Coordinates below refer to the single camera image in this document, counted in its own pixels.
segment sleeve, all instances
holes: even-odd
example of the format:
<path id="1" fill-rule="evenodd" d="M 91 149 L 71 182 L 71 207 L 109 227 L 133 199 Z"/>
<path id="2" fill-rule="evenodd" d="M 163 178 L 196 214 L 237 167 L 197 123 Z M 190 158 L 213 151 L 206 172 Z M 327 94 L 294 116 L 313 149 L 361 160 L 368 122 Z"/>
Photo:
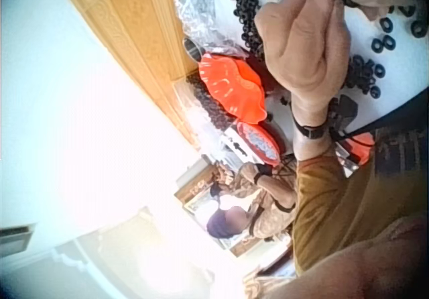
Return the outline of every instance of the sleeve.
<path id="1" fill-rule="evenodd" d="M 293 230 L 298 274 L 329 255 L 338 242 L 338 229 L 331 229 L 327 218 L 345 188 L 346 178 L 336 156 L 320 156 L 298 164 L 298 213 Z"/>

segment person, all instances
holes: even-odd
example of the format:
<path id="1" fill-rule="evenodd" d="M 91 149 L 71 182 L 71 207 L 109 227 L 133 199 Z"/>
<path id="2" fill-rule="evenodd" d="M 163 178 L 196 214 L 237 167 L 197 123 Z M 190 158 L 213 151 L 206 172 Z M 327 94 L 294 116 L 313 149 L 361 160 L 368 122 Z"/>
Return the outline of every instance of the person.
<path id="1" fill-rule="evenodd" d="M 269 71 L 292 93 L 298 160 L 293 244 L 302 277 L 267 298 L 400 295 L 414 274 L 427 272 L 427 112 L 415 129 L 380 131 L 371 159 L 345 178 L 326 128 L 350 53 L 343 2 L 268 3 L 255 22 Z M 245 171 L 258 175 L 253 164 Z"/>
<path id="2" fill-rule="evenodd" d="M 287 229 L 296 215 L 295 161 L 280 164 L 273 169 L 273 176 L 252 177 L 247 175 L 244 165 L 234 181 L 224 184 L 225 173 L 210 187 L 213 198 L 223 195 L 238 198 L 254 196 L 249 210 L 232 206 L 227 210 L 220 207 L 210 217 L 206 225 L 208 234 L 217 239 L 229 239 L 248 229 L 252 237 L 270 240 L 271 237 Z"/>

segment white table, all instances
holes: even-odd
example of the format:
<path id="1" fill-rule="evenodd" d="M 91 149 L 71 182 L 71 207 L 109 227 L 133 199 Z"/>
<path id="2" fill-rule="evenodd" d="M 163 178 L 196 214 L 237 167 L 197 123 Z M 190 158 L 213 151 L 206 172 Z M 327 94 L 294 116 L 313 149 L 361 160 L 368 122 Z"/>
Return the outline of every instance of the white table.
<path id="1" fill-rule="evenodd" d="M 270 0 L 259 0 L 265 4 Z M 215 10 L 219 28 L 226 36 L 244 47 L 241 39 L 242 25 L 234 16 L 236 2 L 232 0 L 215 0 Z M 371 49 L 373 38 L 382 38 L 379 22 L 370 22 L 359 9 L 346 7 L 345 19 L 351 33 L 351 56 L 360 54 L 365 60 L 372 59 L 385 67 L 386 75 L 377 79 L 376 85 L 381 89 L 381 96 L 373 99 L 370 94 L 364 95 L 359 89 L 344 88 L 339 95 L 347 95 L 358 103 L 359 110 L 355 120 L 347 127 L 347 132 L 362 128 L 386 114 L 401 107 L 428 87 L 429 83 L 429 39 L 428 36 L 416 39 L 410 31 L 410 24 L 425 14 L 423 3 L 417 5 L 416 13 L 411 18 L 404 17 L 397 7 L 388 17 L 393 22 L 390 33 L 396 40 L 396 49 L 384 49 L 376 54 Z M 278 101 L 266 101 L 267 111 L 273 113 L 274 121 L 282 128 L 287 137 L 287 145 L 292 144 L 292 114 L 290 108 Z"/>

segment orange plastic bowl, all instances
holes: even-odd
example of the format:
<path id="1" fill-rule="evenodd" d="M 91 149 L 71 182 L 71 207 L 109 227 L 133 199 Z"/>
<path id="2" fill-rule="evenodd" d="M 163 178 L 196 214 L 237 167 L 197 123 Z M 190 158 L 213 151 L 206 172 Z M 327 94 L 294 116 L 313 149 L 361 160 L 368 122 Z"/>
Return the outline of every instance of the orange plastic bowl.
<path id="1" fill-rule="evenodd" d="M 277 166 L 280 164 L 280 149 L 274 138 L 261 126 L 238 123 L 237 131 L 250 149 L 264 163 Z"/>
<path id="2" fill-rule="evenodd" d="M 261 79 L 246 62 L 206 53 L 198 68 L 209 93 L 228 113 L 253 124 L 267 117 Z"/>

